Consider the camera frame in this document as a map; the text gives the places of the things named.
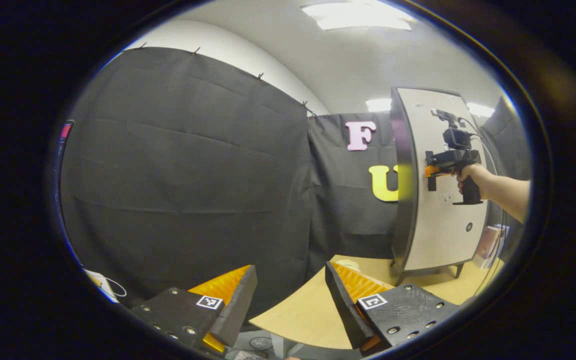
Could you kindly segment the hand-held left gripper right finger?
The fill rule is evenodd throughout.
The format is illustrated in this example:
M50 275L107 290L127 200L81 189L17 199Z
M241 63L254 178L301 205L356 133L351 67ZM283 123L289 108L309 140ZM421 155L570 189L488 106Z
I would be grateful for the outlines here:
M402 347L460 309L422 287L394 287L336 262L326 262L325 281L350 346L363 356Z

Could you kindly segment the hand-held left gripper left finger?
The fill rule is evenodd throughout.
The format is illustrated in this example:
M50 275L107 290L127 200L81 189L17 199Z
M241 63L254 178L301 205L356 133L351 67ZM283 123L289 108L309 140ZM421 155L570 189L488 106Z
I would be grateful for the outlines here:
M245 265L191 289L167 288L130 312L173 341L224 356L237 340L257 286L256 267Z

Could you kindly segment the black cabinet door handle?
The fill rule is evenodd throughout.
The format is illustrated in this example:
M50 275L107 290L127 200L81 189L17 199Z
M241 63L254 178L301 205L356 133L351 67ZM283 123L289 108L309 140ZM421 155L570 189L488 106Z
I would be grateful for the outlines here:
M430 150L425 151L425 160L426 160L426 166L434 165L434 163L435 163L434 152L430 151ZM427 179L427 190L429 192L433 192L433 191L437 190L435 177L431 177L431 178Z

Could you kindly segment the white table leg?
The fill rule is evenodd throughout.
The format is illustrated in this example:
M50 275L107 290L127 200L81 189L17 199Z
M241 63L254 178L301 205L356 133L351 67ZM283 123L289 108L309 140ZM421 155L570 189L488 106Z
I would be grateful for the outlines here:
M275 356L279 359L284 359L290 348L290 342L285 337L277 335L276 333L270 333L270 339Z

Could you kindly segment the white book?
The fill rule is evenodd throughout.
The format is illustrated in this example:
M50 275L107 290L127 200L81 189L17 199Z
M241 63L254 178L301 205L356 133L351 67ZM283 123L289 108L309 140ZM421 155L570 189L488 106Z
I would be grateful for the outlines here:
M493 226L496 230L499 230L496 240L496 251L495 251L495 258L500 259L503 253L503 249L505 248L505 242L510 231L510 226L506 224L495 224Z

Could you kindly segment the white object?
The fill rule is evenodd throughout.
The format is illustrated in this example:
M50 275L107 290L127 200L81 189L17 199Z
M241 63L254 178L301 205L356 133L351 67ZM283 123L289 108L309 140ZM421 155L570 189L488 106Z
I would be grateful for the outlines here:
M94 286L112 303L120 303L118 300L118 294L112 288L112 284L118 286L114 280L104 276L103 274L95 271L90 271L89 269L83 268L84 273L89 277L90 281Z

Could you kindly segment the black backdrop cloth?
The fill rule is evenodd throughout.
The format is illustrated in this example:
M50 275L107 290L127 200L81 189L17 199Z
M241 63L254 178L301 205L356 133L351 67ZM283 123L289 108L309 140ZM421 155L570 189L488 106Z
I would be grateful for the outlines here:
M202 54L131 48L72 107L62 216L82 266L133 308L254 265L250 314L278 305L335 255L425 271L470 260L492 206L454 177L428 191L432 109L474 120L458 93L396 86L395 114L319 114Z

